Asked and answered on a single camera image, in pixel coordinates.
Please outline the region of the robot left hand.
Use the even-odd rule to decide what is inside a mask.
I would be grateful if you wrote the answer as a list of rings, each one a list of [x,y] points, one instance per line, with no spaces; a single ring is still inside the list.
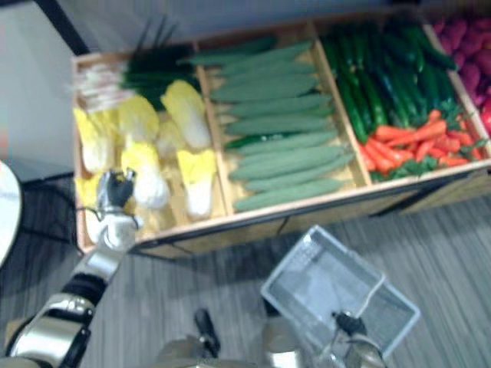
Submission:
[[[122,209],[133,195],[137,173],[133,169],[110,169],[102,174],[97,184],[96,204],[99,210]]]

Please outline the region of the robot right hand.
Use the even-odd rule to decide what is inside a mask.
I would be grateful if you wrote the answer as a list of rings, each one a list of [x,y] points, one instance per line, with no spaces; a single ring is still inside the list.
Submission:
[[[367,328],[360,317],[353,317],[347,312],[332,312],[331,316],[338,329],[344,331],[349,337],[367,336]]]

